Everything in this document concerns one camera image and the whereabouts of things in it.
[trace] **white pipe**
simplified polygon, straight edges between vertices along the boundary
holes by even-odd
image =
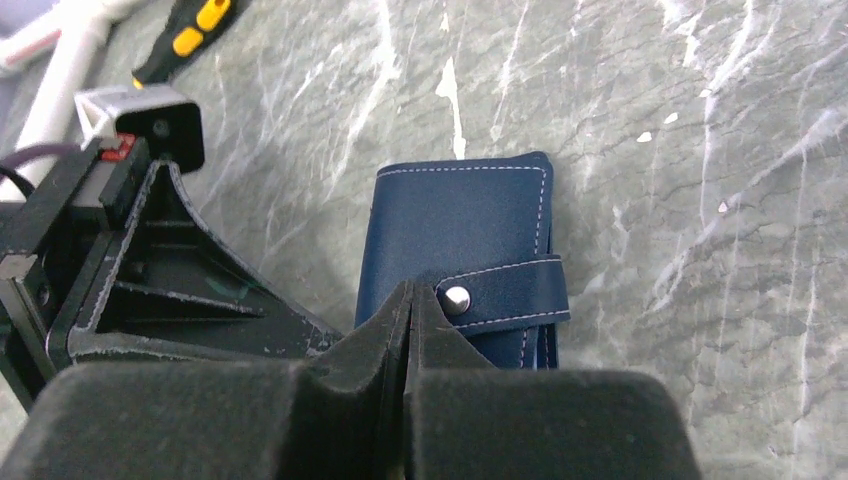
[[[74,93],[84,86],[94,56],[105,45],[112,23],[143,1],[65,0],[62,3],[65,12],[62,36],[32,102],[16,149],[64,140],[74,112]],[[65,4],[72,8],[65,9]],[[38,185],[55,161],[55,157],[45,157],[25,165],[19,172]],[[21,200],[23,196],[11,182],[0,183],[0,201]]]
[[[0,40],[0,77],[22,72],[31,61],[56,45],[62,34],[61,10],[59,5],[54,5],[11,37]]]

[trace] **white plastic part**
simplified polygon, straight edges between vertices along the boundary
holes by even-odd
[[[83,88],[95,54],[105,45],[112,24],[145,1],[65,0],[55,8],[62,12],[59,27],[62,34],[15,149],[64,140],[74,113],[74,93]],[[25,165],[19,172],[38,185],[55,161],[55,157],[44,157]],[[23,196],[11,182],[0,183],[0,201],[22,200]]]
[[[54,6],[11,37],[0,41],[0,77],[22,72],[30,62],[56,46],[62,33],[59,28],[61,10],[59,5]]]
[[[122,89],[120,87],[106,87],[74,94],[77,117],[80,121],[80,128],[82,128],[83,148],[95,136],[103,136],[105,132],[114,130],[115,127],[109,112],[97,103],[96,97],[98,95],[119,93],[121,91]]]

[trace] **screwdriver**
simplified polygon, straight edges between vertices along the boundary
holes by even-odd
[[[218,39],[235,18],[236,0],[176,0],[150,56],[133,70],[133,85],[169,82],[195,54]]]

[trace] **black cable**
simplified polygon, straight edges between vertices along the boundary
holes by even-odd
[[[23,164],[48,155],[67,155],[79,152],[80,146],[75,143],[42,143],[31,145],[14,151],[0,158],[0,166],[17,170]]]
[[[35,186],[33,186],[29,180],[24,178],[23,175],[14,170],[8,169],[3,165],[0,165],[0,175],[5,176],[10,182],[14,183],[15,186],[18,187],[18,190],[24,194],[24,197],[29,198],[29,196],[32,195],[32,192],[35,191]]]

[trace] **black mount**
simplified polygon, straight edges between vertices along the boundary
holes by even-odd
[[[341,338],[206,227],[143,138],[117,164],[103,151],[59,160],[4,206],[0,369],[25,408],[74,363],[303,358]]]

